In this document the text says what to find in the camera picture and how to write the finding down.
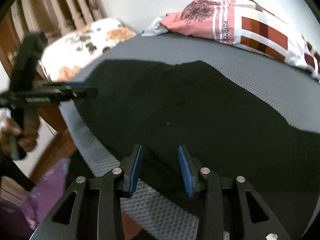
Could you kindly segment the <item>person's left hand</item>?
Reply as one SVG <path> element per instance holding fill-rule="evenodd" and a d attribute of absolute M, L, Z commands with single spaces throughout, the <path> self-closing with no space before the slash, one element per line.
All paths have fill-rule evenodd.
<path fill-rule="evenodd" d="M 14 120 L 9 117 L 1 118 L 1 154 L 11 154 L 11 137 L 18 137 L 17 144 L 31 152 L 37 145 L 39 135 L 40 118 L 37 111 L 33 109 L 25 111 L 24 128 L 20 128 Z"/>

